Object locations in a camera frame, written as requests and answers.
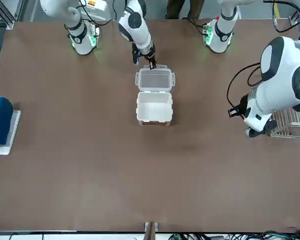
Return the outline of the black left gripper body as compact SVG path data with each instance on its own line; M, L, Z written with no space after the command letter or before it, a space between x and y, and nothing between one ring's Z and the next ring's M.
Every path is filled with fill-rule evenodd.
M239 102L239 113L242 116L242 118L245 117L246 111L247 111L247 105L248 105L248 94L244 95Z

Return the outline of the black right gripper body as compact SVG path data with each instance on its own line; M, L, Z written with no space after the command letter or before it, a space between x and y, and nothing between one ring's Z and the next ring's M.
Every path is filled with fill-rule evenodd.
M145 55L145 59L149 62L155 62L156 59L155 59L155 49L152 48L148 54Z

